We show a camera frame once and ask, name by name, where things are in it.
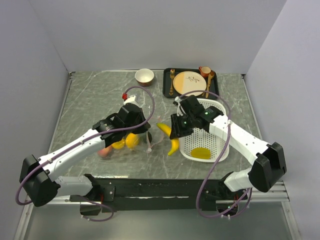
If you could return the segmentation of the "yellow banana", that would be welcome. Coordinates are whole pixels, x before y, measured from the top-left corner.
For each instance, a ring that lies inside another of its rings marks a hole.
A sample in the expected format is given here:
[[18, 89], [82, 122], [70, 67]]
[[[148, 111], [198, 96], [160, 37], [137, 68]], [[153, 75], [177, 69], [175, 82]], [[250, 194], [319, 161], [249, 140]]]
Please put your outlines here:
[[[166, 125], [164, 123], [161, 123], [161, 122], [157, 123], [156, 125], [168, 137], [170, 136], [172, 129], [168, 125]], [[167, 154], [168, 156], [173, 155], [175, 152], [178, 151], [178, 149], [180, 147], [180, 142], [179, 142], [179, 140], [177, 138], [171, 139], [170, 142], [171, 142], [171, 149]]]

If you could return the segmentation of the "round yellow orange fruit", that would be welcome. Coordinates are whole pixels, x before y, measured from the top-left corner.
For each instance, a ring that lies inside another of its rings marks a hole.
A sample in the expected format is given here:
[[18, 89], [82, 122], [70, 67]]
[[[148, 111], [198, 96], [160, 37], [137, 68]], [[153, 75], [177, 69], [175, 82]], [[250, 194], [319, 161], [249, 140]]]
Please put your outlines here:
[[140, 136], [138, 134], [130, 133], [125, 138], [125, 145], [133, 150], [135, 149], [140, 143]]

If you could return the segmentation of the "green avocado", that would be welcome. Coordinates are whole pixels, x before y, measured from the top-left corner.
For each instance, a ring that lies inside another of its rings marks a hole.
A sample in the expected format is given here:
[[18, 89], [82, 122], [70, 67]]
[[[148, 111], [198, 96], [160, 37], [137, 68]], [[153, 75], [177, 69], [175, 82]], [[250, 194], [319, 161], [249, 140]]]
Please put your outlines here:
[[149, 131], [147, 132], [147, 140], [148, 140], [149, 143], [151, 143], [152, 140], [153, 140], [152, 134]]

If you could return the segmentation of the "clear zip top bag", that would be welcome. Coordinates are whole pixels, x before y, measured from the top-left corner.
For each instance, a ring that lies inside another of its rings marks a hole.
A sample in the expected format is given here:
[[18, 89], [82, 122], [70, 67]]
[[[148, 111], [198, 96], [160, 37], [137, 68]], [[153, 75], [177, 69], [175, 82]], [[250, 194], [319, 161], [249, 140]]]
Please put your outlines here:
[[[147, 137], [148, 132], [150, 132], [152, 135], [152, 142], [151, 143], [149, 143], [149, 141], [148, 141], [148, 137]], [[149, 131], [147, 131], [145, 133], [136, 134], [136, 135], [139, 135], [140, 142], [139, 142], [139, 145], [135, 149], [129, 149], [126, 145], [121, 149], [128, 149], [130, 151], [139, 151], [139, 152], [144, 152], [144, 153], [149, 154], [152, 152], [152, 150], [155, 148], [156, 145], [160, 144], [164, 140], [164, 137], [165, 137], [165, 134], [156, 125], [152, 125]]]

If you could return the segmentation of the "yellow lemon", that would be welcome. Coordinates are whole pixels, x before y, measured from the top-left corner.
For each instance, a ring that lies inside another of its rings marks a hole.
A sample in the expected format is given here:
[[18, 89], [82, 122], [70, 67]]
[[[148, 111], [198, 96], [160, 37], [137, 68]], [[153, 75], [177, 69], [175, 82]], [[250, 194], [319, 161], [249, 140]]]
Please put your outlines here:
[[114, 142], [111, 144], [111, 146], [116, 149], [116, 150], [119, 150], [119, 149], [122, 149], [126, 144], [126, 141], [124, 139], [120, 140], [120, 141], [117, 141], [117, 142]]

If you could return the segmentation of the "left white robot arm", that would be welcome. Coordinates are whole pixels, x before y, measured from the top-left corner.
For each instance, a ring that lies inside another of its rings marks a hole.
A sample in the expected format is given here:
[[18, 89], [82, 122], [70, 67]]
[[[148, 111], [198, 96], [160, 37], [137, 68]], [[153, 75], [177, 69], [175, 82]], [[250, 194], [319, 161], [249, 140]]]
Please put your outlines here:
[[66, 146], [36, 158], [23, 160], [20, 184], [31, 203], [41, 207], [55, 197], [78, 195], [93, 201], [103, 194], [102, 187], [91, 174], [65, 177], [63, 174], [78, 161], [119, 142], [129, 133], [143, 134], [150, 128], [142, 108], [133, 103], [98, 121], [81, 137]]

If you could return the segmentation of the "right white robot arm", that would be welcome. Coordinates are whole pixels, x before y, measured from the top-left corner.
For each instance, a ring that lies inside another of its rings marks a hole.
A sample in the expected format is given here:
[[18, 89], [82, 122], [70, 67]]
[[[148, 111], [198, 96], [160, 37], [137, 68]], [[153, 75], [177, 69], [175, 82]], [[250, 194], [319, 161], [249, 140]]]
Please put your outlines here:
[[195, 129], [223, 139], [243, 155], [250, 167], [225, 175], [219, 186], [219, 195], [232, 198], [237, 191], [256, 188], [266, 193], [287, 171], [283, 147], [267, 143], [248, 133], [215, 106], [204, 107], [196, 96], [176, 97], [179, 113], [171, 115], [170, 138], [190, 136]]

